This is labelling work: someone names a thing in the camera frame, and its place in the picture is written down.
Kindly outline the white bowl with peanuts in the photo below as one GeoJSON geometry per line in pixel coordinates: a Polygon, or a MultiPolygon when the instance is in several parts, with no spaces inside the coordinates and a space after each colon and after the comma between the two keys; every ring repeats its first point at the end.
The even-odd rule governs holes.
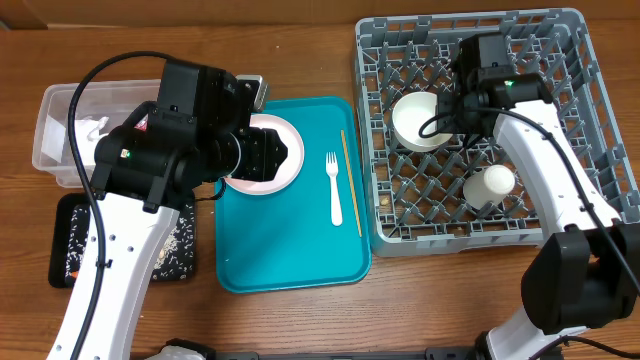
{"type": "Polygon", "coordinates": [[[414,92],[401,97],[392,110],[394,136],[405,148],[413,152],[436,150],[452,137],[441,133],[430,138],[419,136],[420,127],[436,115],[437,95],[430,92],[414,92]]]}

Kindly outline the white cup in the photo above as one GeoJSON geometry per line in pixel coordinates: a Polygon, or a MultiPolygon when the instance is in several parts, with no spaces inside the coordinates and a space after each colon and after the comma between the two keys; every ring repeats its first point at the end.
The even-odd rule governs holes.
{"type": "Polygon", "coordinates": [[[466,202],[481,209],[486,203],[498,205],[515,187],[513,172],[503,165],[492,165],[469,177],[463,185],[466,202]]]}

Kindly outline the white tissue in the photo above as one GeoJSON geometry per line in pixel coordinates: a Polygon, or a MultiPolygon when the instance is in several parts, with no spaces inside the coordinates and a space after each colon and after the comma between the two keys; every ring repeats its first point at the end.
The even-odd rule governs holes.
{"type": "Polygon", "coordinates": [[[95,149],[98,142],[107,136],[107,133],[101,134],[101,130],[108,122],[107,116],[101,117],[99,120],[85,118],[75,121],[76,144],[85,167],[95,165],[95,149]]]}

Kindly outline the red snack wrapper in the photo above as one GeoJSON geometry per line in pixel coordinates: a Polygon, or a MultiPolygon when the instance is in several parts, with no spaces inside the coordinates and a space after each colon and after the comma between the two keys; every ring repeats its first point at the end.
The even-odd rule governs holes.
{"type": "Polygon", "coordinates": [[[145,131],[147,129],[148,117],[145,116],[143,119],[137,122],[135,128],[137,130],[145,131]]]}

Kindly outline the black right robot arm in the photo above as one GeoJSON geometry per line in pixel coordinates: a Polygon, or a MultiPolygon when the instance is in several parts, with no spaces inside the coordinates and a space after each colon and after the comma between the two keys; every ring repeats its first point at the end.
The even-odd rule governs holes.
{"type": "Polygon", "coordinates": [[[639,226],[594,188],[537,73],[519,74],[499,32],[459,44],[455,86],[433,117],[471,146],[493,137],[523,182],[546,239],[521,280],[521,308],[481,333],[466,359],[560,359],[561,345],[628,317],[639,296],[639,226]]]}

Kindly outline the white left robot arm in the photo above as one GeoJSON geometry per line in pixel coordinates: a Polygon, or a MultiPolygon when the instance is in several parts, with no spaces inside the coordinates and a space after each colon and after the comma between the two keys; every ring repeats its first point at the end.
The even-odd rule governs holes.
{"type": "Polygon", "coordinates": [[[154,264],[205,182],[274,179],[287,147],[253,127],[268,96],[259,75],[167,57],[157,97],[102,138],[79,171],[91,225],[53,359],[126,359],[154,264]]]}

